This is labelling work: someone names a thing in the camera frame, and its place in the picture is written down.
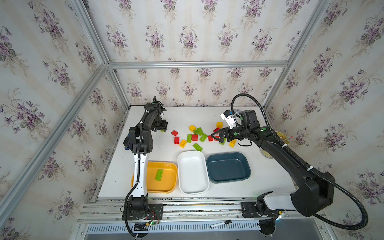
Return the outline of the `long green lego brick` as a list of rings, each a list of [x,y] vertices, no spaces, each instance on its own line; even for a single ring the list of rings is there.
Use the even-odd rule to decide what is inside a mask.
[[[158,169],[155,175],[155,181],[161,181],[162,176],[163,176],[164,170],[163,169]]]

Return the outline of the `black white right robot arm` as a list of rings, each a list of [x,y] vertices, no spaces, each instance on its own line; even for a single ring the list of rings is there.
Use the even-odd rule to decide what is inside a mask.
[[[266,125],[261,126],[255,111],[246,110],[236,113],[234,103],[240,97],[251,99],[259,107]],[[293,209],[305,217],[315,217],[333,227],[343,230],[360,230],[369,223],[369,215],[364,205],[348,190],[335,182],[335,178],[328,172],[320,172],[297,155],[288,144],[277,135],[271,127],[267,113],[259,101],[249,95],[240,93],[234,96],[231,101],[230,110],[222,114],[228,127],[220,129],[212,134],[212,137],[219,142],[224,140],[249,140],[260,149],[269,153],[292,177],[298,189],[289,194],[289,203]],[[318,214],[319,211],[330,206],[334,200],[334,191],[340,192],[349,197],[361,212],[361,220],[357,224],[343,225],[328,220]]]

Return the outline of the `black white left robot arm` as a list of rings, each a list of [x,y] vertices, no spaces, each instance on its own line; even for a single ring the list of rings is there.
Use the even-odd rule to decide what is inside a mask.
[[[156,97],[144,106],[144,114],[139,123],[129,129],[124,140],[124,148],[134,157],[134,184],[124,200],[123,220],[129,234],[141,240],[147,234],[134,233],[128,223],[128,216],[137,213],[147,215],[150,211],[147,189],[148,157],[154,147],[152,132],[167,131],[168,122],[163,119],[164,104]]]

